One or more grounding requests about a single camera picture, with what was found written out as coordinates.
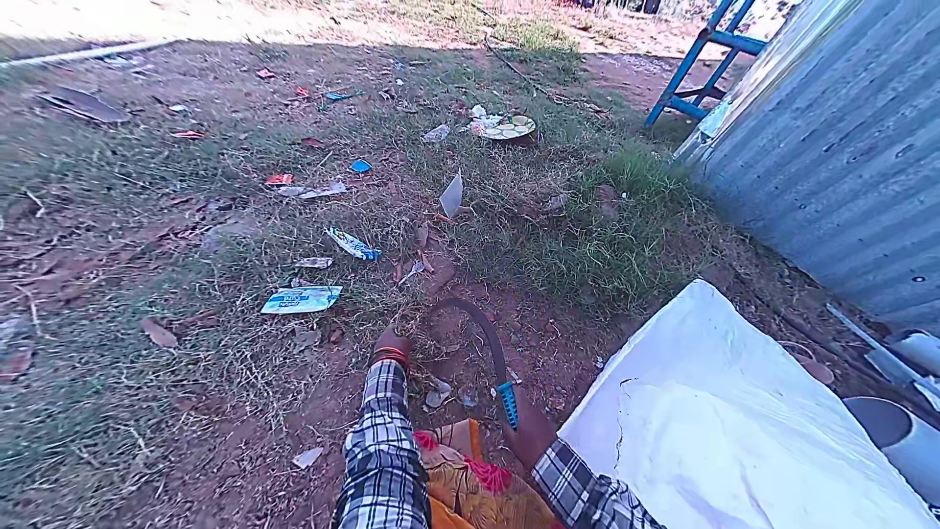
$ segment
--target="saree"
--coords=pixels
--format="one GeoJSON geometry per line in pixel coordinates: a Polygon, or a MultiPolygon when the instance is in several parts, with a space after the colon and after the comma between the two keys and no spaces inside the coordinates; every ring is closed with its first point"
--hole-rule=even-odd
{"type": "Polygon", "coordinates": [[[417,431],[415,441],[429,478],[431,529],[563,529],[521,477],[482,460],[477,421],[417,431]]]}

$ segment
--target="checkered sleeve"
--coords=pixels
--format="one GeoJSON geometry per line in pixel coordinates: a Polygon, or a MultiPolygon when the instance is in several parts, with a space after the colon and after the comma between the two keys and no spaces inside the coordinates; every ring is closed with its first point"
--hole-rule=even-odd
{"type": "Polygon", "coordinates": [[[561,439],[536,463],[532,478],[566,527],[664,529],[625,484],[595,476],[561,439]]]}
{"type": "Polygon", "coordinates": [[[346,438],[346,481],[333,527],[431,525],[428,475],[408,419],[405,373],[392,360],[368,371],[359,424],[346,438]]]}

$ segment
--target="green patterned plate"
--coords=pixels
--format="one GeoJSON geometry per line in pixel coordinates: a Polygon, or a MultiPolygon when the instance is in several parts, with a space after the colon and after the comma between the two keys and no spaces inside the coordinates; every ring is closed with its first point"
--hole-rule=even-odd
{"type": "Polygon", "coordinates": [[[489,139],[513,139],[515,137],[531,134],[535,130],[535,122],[528,116],[513,116],[504,123],[494,127],[474,130],[477,136],[489,139]]]}

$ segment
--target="metal leg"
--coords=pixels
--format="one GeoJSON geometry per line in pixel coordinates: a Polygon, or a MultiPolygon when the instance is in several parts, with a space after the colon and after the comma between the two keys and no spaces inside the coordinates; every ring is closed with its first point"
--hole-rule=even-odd
{"type": "Polygon", "coordinates": [[[685,54],[685,58],[682,60],[682,63],[680,63],[679,68],[672,74],[672,79],[669,79],[669,84],[666,85],[663,94],[659,96],[659,101],[653,106],[650,115],[647,116],[646,126],[651,127],[656,120],[659,119],[660,115],[663,114],[663,110],[666,109],[666,106],[671,103],[673,94],[676,93],[676,89],[679,88],[679,84],[682,83],[682,79],[685,78],[685,75],[689,73],[689,69],[695,64],[696,59],[698,59],[698,54],[701,53],[706,42],[708,42],[708,32],[703,29],[698,34],[695,43],[692,44],[689,53],[685,54]]]}
{"type": "Polygon", "coordinates": [[[714,88],[715,84],[718,82],[718,79],[721,79],[721,76],[725,74],[725,70],[728,69],[728,66],[731,66],[731,62],[734,61],[734,57],[736,56],[738,56],[738,48],[731,48],[731,51],[729,51],[728,55],[725,56],[725,59],[721,61],[721,64],[718,65],[718,68],[714,69],[712,76],[709,77],[708,82],[705,83],[704,87],[702,87],[702,91],[692,102],[693,105],[699,106],[702,104],[702,101],[705,101],[705,98],[708,97],[709,93],[712,91],[712,88],[714,88]]]}
{"type": "Polygon", "coordinates": [[[721,23],[721,19],[728,13],[734,0],[722,0],[721,3],[718,4],[718,7],[715,8],[714,13],[712,13],[712,17],[709,18],[705,29],[702,29],[701,32],[698,33],[698,37],[695,43],[692,44],[692,48],[689,49],[689,53],[682,59],[679,68],[672,75],[672,78],[669,79],[669,84],[666,85],[666,89],[663,90],[663,93],[659,96],[659,100],[650,111],[650,115],[647,116],[647,127],[651,127],[667,107],[675,108],[693,118],[702,119],[708,114],[706,110],[698,107],[702,101],[704,101],[706,97],[724,97],[724,92],[716,88],[715,84],[721,79],[721,76],[728,69],[728,66],[731,65],[734,57],[741,52],[756,56],[767,44],[761,40],[734,35],[734,31],[741,25],[744,16],[747,14],[747,11],[751,9],[751,6],[754,5],[755,1],[756,0],[744,0],[744,2],[742,2],[741,8],[734,14],[726,31],[718,31],[718,24],[721,23]],[[678,90],[679,85],[682,84],[682,79],[684,79],[689,73],[689,70],[692,69],[692,66],[695,64],[696,60],[698,60],[698,56],[701,55],[702,48],[704,48],[705,44],[708,42],[715,42],[727,46],[730,48],[728,55],[721,61],[704,87],[695,90],[686,90],[677,94],[676,90],[678,90]],[[692,97],[693,95],[696,96],[696,99],[692,103],[683,99],[683,97],[692,97]]]}

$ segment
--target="metal sheet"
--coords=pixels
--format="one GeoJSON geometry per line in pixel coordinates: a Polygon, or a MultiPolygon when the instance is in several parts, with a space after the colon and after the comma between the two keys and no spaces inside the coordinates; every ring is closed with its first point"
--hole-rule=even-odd
{"type": "Polygon", "coordinates": [[[895,327],[937,333],[940,5],[866,0],[838,15],[771,89],[738,94],[746,104],[731,103],[693,155],[697,182],[823,286],[895,327]]]}

